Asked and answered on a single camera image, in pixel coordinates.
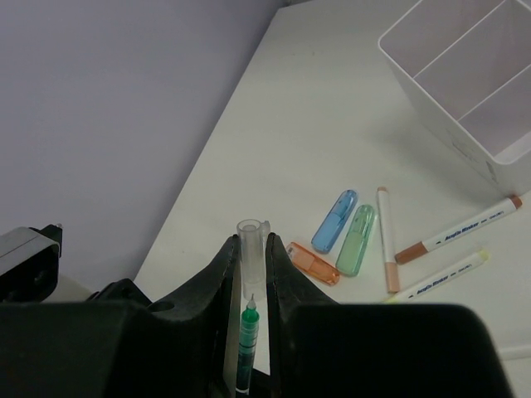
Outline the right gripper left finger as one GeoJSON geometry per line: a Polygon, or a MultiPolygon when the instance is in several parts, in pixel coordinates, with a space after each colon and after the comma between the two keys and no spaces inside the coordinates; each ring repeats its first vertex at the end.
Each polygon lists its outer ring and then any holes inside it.
{"type": "Polygon", "coordinates": [[[165,297],[1,307],[4,397],[228,397],[224,377],[240,241],[165,297]]]}

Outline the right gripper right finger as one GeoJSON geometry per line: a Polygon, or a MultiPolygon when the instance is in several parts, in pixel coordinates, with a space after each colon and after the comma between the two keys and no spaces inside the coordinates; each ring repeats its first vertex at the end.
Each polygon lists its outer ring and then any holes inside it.
{"type": "Polygon", "coordinates": [[[485,325],[453,304],[340,304],[265,246],[275,397],[510,397],[485,325]]]}

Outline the green fineliner pen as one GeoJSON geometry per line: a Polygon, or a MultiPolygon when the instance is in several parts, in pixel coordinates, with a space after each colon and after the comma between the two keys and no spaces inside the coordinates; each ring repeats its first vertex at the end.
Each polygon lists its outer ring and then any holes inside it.
{"type": "Polygon", "coordinates": [[[236,392],[248,395],[251,386],[251,374],[256,354],[256,342],[259,332],[260,315],[256,309],[254,295],[241,313],[236,372],[236,392]]]}

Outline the clear pen cap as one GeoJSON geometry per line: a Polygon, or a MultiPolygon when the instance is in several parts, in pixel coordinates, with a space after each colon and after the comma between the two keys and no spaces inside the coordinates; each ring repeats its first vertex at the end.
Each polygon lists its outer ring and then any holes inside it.
{"type": "Polygon", "coordinates": [[[256,302],[266,297],[265,248],[270,222],[247,219],[236,225],[240,238],[240,264],[243,296],[256,302]]]}

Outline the orange capsule eraser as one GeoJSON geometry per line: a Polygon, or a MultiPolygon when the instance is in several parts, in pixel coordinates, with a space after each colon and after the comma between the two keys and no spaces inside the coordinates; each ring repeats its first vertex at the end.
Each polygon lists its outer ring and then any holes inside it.
{"type": "Polygon", "coordinates": [[[328,286],[334,286],[339,282],[338,270],[302,245],[290,242],[286,246],[286,252],[294,267],[308,276],[328,286]]]}

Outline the green capsule eraser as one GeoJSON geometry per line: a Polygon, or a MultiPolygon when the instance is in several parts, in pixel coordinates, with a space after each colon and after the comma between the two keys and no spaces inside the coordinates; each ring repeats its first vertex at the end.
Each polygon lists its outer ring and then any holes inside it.
{"type": "Polygon", "coordinates": [[[372,206],[365,204],[356,210],[336,259],[335,265],[341,274],[349,277],[358,275],[374,219],[375,210],[372,206]]]}

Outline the peach tipped white marker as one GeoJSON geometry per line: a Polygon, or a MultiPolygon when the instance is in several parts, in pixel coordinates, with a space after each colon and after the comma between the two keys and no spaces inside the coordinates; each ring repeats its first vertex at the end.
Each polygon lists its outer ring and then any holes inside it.
{"type": "Polygon", "coordinates": [[[396,294],[400,291],[401,286],[397,262],[395,260],[390,195],[388,189],[385,187],[378,187],[377,189],[377,204],[387,292],[389,294],[396,294]]]}

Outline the pale yellow white marker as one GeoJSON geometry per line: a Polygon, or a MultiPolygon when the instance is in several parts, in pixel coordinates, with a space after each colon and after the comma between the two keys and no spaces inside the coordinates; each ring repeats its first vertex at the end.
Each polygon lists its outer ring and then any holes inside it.
{"type": "Polygon", "coordinates": [[[425,277],[416,282],[414,285],[394,294],[392,297],[384,300],[384,303],[406,303],[417,299],[418,297],[441,287],[443,284],[459,278],[463,274],[478,268],[490,258],[486,250],[479,250],[464,259],[449,265],[435,274],[425,277]]]}

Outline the blue capsule eraser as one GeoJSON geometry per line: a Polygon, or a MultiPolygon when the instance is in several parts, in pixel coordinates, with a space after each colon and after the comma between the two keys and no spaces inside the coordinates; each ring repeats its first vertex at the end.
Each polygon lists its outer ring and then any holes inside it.
{"type": "Polygon", "coordinates": [[[311,245],[319,253],[328,254],[358,202],[354,190],[343,191],[315,232],[311,245]]]}

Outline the brown tipped white marker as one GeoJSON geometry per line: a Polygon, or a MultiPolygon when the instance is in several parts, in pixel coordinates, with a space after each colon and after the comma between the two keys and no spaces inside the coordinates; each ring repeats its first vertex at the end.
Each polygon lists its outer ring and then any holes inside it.
{"type": "Polygon", "coordinates": [[[399,265],[404,265],[413,260],[416,260],[423,255],[437,250],[440,247],[447,245],[464,235],[473,231],[477,231],[483,226],[497,221],[509,214],[516,212],[523,205],[523,201],[518,196],[511,196],[505,198],[503,201],[487,208],[481,213],[472,216],[471,218],[458,223],[451,228],[439,232],[434,236],[421,240],[415,245],[412,245],[405,250],[400,251],[395,255],[395,261],[399,265]]]}

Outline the white three-compartment organizer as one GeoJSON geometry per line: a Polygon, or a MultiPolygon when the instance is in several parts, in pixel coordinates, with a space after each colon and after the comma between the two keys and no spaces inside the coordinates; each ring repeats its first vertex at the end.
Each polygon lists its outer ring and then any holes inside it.
{"type": "Polygon", "coordinates": [[[506,196],[529,192],[528,1],[419,1],[378,47],[431,133],[506,196]]]}

